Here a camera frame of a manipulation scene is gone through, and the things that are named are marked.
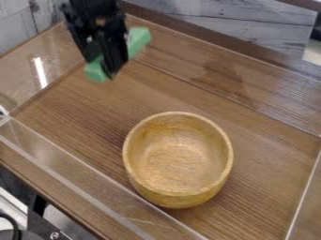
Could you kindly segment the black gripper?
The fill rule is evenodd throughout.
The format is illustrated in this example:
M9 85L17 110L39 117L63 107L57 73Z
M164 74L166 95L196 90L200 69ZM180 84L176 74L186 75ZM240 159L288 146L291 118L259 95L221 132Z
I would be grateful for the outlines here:
M86 61L93 62L102 49L102 68L113 78L130 59L126 13L118 0L69 0L61 10Z

